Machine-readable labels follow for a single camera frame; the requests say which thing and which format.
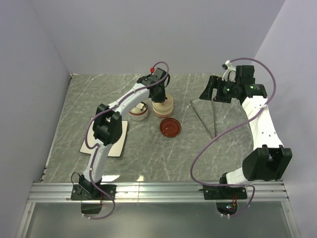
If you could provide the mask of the metal serving tongs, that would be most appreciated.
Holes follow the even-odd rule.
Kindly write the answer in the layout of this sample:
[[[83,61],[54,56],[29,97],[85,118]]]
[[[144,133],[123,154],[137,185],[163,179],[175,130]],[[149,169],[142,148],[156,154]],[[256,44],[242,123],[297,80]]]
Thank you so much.
[[[195,119],[198,121],[198,124],[204,130],[209,140],[215,138],[215,115],[212,102],[193,98],[190,99],[189,106]]]

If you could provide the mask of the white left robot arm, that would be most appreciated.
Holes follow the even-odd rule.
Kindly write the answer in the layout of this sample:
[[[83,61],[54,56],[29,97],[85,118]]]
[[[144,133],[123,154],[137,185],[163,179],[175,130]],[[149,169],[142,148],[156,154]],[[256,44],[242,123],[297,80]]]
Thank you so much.
[[[97,107],[96,115],[88,126],[94,132],[95,144],[90,146],[88,137],[85,137],[85,144],[92,149],[92,154],[78,184],[73,187],[74,200],[95,200],[104,194],[105,191],[101,188],[103,169],[109,151],[122,135],[122,119],[147,98],[153,102],[165,101],[165,82],[170,80],[169,73],[159,67],[152,71],[151,74],[140,77],[132,89],[115,102]]]

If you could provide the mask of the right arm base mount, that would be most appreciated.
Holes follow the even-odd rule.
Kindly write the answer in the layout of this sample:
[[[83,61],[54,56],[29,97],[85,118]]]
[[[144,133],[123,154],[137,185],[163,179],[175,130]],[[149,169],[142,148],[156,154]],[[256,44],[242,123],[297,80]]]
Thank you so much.
[[[200,189],[204,200],[217,200],[216,209],[222,216],[233,216],[238,212],[238,200],[247,199],[244,187],[205,186]]]

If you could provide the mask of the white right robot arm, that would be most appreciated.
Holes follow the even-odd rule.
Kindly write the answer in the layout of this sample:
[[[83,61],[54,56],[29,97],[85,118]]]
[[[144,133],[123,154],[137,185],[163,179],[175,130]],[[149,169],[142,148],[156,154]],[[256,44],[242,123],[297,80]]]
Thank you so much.
[[[222,77],[210,76],[200,95],[201,100],[231,103],[240,102],[253,138],[253,151],[235,171],[224,173],[219,182],[219,194],[230,198],[236,192],[235,184],[248,184],[255,180],[272,181],[281,179],[290,160],[292,151],[284,147],[274,128],[265,87],[257,84],[252,65],[234,67],[230,61],[223,64]]]

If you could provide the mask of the sushi roll piece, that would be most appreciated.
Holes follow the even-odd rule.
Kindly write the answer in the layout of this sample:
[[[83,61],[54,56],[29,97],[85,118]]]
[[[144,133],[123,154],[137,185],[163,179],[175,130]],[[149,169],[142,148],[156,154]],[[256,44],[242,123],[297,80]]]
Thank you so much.
[[[141,111],[144,111],[144,110],[147,108],[147,104],[144,103],[144,102],[140,102],[140,103],[136,106],[136,108],[138,108],[138,109],[141,110]]]

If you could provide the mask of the pink lunch bowl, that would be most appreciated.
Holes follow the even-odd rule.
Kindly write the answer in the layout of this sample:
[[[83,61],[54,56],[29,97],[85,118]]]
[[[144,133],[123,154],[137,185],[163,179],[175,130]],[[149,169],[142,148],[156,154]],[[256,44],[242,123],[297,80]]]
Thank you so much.
[[[161,112],[161,111],[156,111],[156,110],[153,110],[154,111],[154,114],[159,117],[159,118],[167,118],[169,117],[172,112],[173,112],[173,109],[169,110],[169,111],[166,111],[166,112]]]

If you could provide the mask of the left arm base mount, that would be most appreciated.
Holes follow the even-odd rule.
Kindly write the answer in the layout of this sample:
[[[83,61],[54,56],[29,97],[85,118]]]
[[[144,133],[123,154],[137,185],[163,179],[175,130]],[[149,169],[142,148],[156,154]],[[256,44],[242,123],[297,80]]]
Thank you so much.
[[[71,201],[81,201],[81,212],[84,215],[98,215],[103,207],[104,201],[114,201],[116,194],[115,184],[102,184],[101,180],[96,182],[96,188],[84,178],[84,175],[74,172],[71,175],[73,185]]]

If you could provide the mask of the red round lid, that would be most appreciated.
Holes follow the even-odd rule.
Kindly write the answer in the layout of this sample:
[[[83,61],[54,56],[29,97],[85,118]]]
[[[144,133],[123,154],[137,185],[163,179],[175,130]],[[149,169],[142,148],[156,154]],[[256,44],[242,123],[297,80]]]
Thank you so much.
[[[181,132],[181,124],[175,118],[164,118],[159,124],[159,129],[166,137],[176,137]]]

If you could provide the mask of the beige round lid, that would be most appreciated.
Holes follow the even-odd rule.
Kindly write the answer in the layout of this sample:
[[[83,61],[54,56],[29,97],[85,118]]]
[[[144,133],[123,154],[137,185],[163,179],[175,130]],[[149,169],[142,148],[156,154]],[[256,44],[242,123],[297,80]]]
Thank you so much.
[[[153,110],[166,112],[173,109],[173,98],[170,94],[166,93],[166,100],[162,103],[152,102]]]

